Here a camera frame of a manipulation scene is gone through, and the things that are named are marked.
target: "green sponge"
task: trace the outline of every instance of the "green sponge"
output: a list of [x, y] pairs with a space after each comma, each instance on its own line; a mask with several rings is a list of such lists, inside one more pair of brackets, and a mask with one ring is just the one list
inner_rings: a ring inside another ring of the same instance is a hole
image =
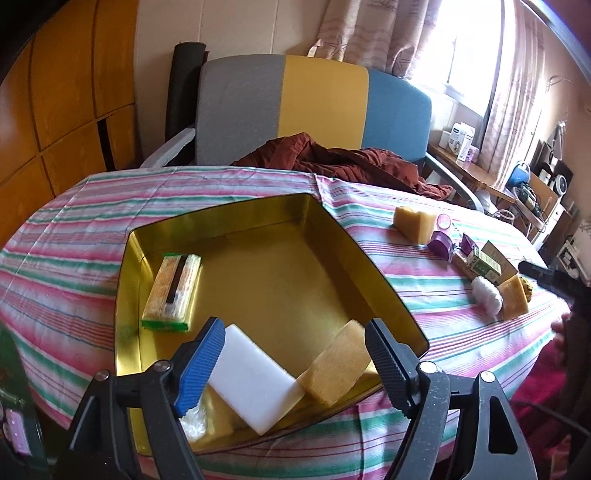
[[198, 255], [164, 256], [142, 314], [142, 327], [172, 332], [189, 329], [189, 303], [200, 264]]

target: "brown blanket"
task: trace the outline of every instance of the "brown blanket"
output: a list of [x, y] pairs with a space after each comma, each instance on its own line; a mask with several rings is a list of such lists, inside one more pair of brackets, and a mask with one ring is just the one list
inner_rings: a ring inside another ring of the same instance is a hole
[[269, 140], [234, 162], [237, 167], [274, 168], [317, 173], [355, 183], [365, 183], [444, 200], [448, 185], [430, 185], [418, 175], [415, 164], [379, 148], [345, 150], [324, 148], [306, 133]]

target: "white cotton ball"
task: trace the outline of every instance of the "white cotton ball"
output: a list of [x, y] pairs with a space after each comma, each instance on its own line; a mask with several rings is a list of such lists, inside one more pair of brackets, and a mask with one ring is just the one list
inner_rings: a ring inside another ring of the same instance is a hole
[[503, 297], [498, 288], [484, 277], [472, 280], [472, 294], [478, 305], [482, 305], [488, 315], [495, 316], [501, 311]]

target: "striped bedsheet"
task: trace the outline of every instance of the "striped bedsheet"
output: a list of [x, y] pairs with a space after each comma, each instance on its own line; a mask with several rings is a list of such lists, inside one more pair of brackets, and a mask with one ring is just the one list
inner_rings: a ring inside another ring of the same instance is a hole
[[[32, 215], [0, 253], [0, 319], [14, 334], [39, 406], [67, 427], [92, 375], [114, 369], [115, 293], [131, 229], [213, 205], [295, 192], [322, 202], [384, 273], [428, 336], [427, 359], [466, 376], [489, 369], [508, 395], [516, 390], [566, 304], [536, 287], [529, 314], [491, 321], [474, 304], [465, 278], [391, 228], [399, 205], [436, 207], [452, 217], [455, 241], [466, 232], [479, 245], [491, 240], [514, 264], [541, 262], [511, 225], [447, 203], [313, 174], [170, 167], [89, 177]], [[450, 413], [441, 456], [451, 451], [457, 418]], [[406, 425], [377, 393], [296, 434], [198, 461], [211, 478], [383, 478]]]

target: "gold metal tray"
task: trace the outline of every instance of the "gold metal tray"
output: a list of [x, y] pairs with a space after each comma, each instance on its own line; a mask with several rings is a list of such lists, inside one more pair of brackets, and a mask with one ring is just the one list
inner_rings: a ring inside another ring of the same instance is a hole
[[[163, 254], [202, 257], [187, 333], [139, 327]], [[297, 377], [350, 319], [380, 317], [417, 356], [428, 341], [396, 292], [357, 243], [308, 194], [247, 200], [186, 213], [136, 228], [125, 247], [115, 311], [117, 375], [170, 359], [209, 316], [238, 325]], [[375, 392], [368, 368], [347, 396], [327, 408], [304, 397], [265, 437], [259, 437], [211, 389], [202, 403], [207, 433], [192, 444], [218, 452], [282, 436], [324, 420]], [[139, 410], [131, 411], [139, 453], [150, 453]]]

